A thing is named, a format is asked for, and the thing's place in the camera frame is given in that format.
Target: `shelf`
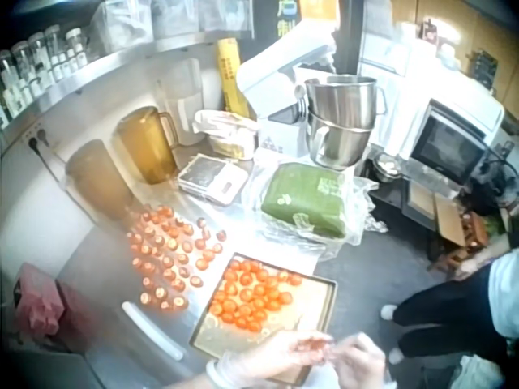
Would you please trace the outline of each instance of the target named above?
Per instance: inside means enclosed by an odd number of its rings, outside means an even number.
[[[83,69],[76,71],[72,76],[62,79],[59,83],[47,89],[43,95],[35,99],[34,102],[7,125],[2,131],[0,156],[3,156],[9,147],[44,113],[59,104],[70,94],[80,90],[103,75],[107,75],[125,65],[150,57],[156,53],[164,53],[166,51],[187,48],[193,45],[210,44],[220,39],[231,37],[244,39],[251,38],[252,34],[251,32],[244,31],[197,32],[131,47],[89,63]]]

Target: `plastic glove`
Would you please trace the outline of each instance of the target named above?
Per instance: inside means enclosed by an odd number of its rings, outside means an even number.
[[[480,267],[481,266],[476,258],[468,259],[462,262],[460,267],[456,270],[454,280],[463,281],[472,276]]]
[[[224,354],[217,372],[233,387],[248,387],[292,367],[323,363],[332,341],[331,336],[318,331],[278,331],[249,351]]]
[[[328,359],[334,364],[341,389],[382,389],[384,352],[366,334],[350,336],[331,348]]]

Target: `hand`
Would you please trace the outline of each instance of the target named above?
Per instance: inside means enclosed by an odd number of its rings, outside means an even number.
[[[350,336],[330,350],[341,389],[382,389],[386,356],[366,334]]]
[[[332,341],[318,331],[278,331],[235,362],[248,378],[269,378],[292,367],[323,363]]]
[[[476,258],[463,261],[460,267],[456,270],[454,280],[463,281],[472,276],[479,269],[479,262]]]

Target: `green block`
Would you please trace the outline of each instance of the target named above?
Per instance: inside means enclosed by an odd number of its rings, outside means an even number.
[[[274,173],[261,210],[286,223],[313,225],[323,237],[345,237],[341,188],[344,177],[333,170],[289,163]]]

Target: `white sneaker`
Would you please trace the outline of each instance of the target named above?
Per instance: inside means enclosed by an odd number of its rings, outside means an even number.
[[[392,365],[398,365],[404,360],[404,354],[399,348],[394,348],[389,352],[388,361]]]
[[[397,306],[387,304],[386,306],[382,307],[382,310],[380,310],[380,317],[384,320],[391,321],[392,320],[392,314],[395,312],[395,309]]]

